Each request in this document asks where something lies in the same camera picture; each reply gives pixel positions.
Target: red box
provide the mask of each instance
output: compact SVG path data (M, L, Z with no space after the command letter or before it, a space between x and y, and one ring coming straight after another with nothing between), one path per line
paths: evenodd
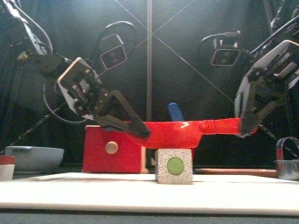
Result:
M145 170L145 147L116 131L85 128L84 172L140 173Z

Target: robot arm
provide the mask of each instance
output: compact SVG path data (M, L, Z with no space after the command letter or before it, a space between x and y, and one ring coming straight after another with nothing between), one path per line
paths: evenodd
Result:
M299 79L299 45L283 41L248 70L234 99L240 135L248 135L275 107L283 104L287 90Z
M50 41L45 45L38 40L25 20L30 18L22 17L20 11L14 0L0 0L0 28L6 34L13 54L18 55L21 66L40 71L46 81L58 84L69 108L78 116L94 120L105 130L124 131L146 138L150 131L125 97L118 91L104 89L96 71L81 58L72 62L52 53ZM125 114L125 121L117 118L120 110Z

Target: black curtain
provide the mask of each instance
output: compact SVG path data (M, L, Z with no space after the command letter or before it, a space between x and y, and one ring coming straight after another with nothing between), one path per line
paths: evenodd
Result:
M144 120L146 1L21 0L20 3L49 34L53 51L70 60L89 57L98 33L106 25L116 21L128 21L134 25L138 47L128 61L100 78L106 89L120 90ZM232 102L246 69L242 66L208 66L201 62L196 49L200 40L210 34L236 31L241 33L241 48L255 49L268 37L263 1L153 0L152 24L153 121L170 121L166 111L169 102L180 105L185 120L232 117ZM125 28L118 32L129 35ZM9 48L2 32L0 57L0 140L4 148L48 115L48 111L42 106L44 80L37 72L16 69L17 52ZM53 108L62 103L50 86L48 99ZM70 120L78 120L66 107L58 113ZM284 121L283 110L265 120L265 126L277 137L288 134ZM64 163L81 163L85 125L69 126L50 117L17 145L60 147L65 149ZM263 131L245 139L204 136L193 162L202 166L272 166L275 143Z

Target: green sticker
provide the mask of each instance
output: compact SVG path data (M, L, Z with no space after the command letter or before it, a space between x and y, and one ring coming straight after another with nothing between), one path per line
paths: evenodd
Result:
M172 175L180 175L184 171L184 164L180 158L172 157L166 162L166 169Z

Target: blue handle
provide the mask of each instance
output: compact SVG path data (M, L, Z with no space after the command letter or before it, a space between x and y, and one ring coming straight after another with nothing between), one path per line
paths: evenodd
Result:
M170 102L168 104L168 112L169 112L169 115L170 115L170 118L172 118L173 122L184 121L184 119L182 119L182 112L180 110L178 105L174 102Z

